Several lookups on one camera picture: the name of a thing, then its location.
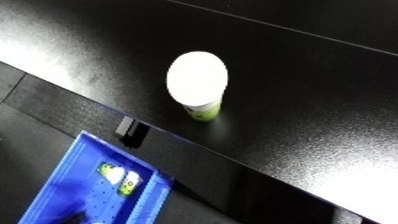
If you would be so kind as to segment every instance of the black object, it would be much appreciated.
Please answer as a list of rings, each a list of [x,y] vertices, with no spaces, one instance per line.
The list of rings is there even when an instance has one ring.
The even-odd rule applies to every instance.
[[[118,135],[122,135],[120,142],[128,148],[139,148],[149,131],[149,126],[137,120],[124,117],[116,130]]]

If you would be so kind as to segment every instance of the white object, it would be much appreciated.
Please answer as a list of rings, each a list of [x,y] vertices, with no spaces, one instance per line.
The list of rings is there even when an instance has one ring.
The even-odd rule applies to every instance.
[[[227,84],[227,68],[217,56],[208,52],[181,55],[167,73],[170,95],[194,111],[204,111],[220,103]]]
[[[123,167],[115,167],[109,171],[104,177],[109,180],[112,185],[119,183],[124,177],[125,170]]]

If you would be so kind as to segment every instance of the blue plastic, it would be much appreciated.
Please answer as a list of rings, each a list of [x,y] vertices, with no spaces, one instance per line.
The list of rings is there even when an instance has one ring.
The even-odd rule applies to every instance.
[[[130,197],[97,172],[103,163],[134,171],[143,182]],[[85,212],[82,223],[153,223],[173,178],[83,131],[25,212],[20,224],[62,223]]]

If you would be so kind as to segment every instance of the green label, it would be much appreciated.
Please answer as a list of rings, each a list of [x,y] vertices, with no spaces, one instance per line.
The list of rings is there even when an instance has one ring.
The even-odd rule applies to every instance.
[[[197,121],[212,120],[213,118],[215,118],[217,116],[218,112],[220,112],[220,108],[221,108],[221,103],[218,103],[214,107],[212,107],[208,110],[205,110],[205,111],[194,111],[194,110],[190,109],[189,107],[185,107],[188,114],[191,115],[191,117]]]

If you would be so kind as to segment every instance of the white cup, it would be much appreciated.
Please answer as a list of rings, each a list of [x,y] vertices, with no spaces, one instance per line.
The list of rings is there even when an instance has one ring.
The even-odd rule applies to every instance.
[[[179,56],[167,73],[170,95],[198,121],[210,121],[218,115],[227,84],[227,68],[208,52]]]

